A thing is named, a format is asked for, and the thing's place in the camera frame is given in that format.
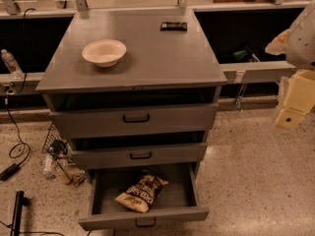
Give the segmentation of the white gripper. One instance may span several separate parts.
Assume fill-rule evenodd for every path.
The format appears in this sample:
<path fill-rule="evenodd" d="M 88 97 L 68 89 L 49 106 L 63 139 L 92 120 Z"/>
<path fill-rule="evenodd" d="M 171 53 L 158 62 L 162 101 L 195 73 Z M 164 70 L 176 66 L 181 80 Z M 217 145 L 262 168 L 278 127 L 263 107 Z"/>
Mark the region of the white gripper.
<path fill-rule="evenodd" d="M 290 78 L 282 77 L 278 103 L 276 125 L 286 130 L 296 128 L 315 105 L 315 72 L 298 70 Z"/>

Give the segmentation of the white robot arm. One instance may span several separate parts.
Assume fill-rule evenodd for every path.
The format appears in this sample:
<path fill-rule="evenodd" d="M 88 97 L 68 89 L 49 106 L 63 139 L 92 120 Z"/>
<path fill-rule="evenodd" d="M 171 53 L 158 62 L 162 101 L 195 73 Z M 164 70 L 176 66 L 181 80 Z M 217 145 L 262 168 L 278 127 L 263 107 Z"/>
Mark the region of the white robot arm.
<path fill-rule="evenodd" d="M 297 69 L 288 80 L 287 90 L 276 118 L 283 129 L 297 127 L 315 105 L 315 1 L 312 0 L 289 29 L 275 37 L 265 48 L 272 55 L 284 54 L 286 62 Z"/>

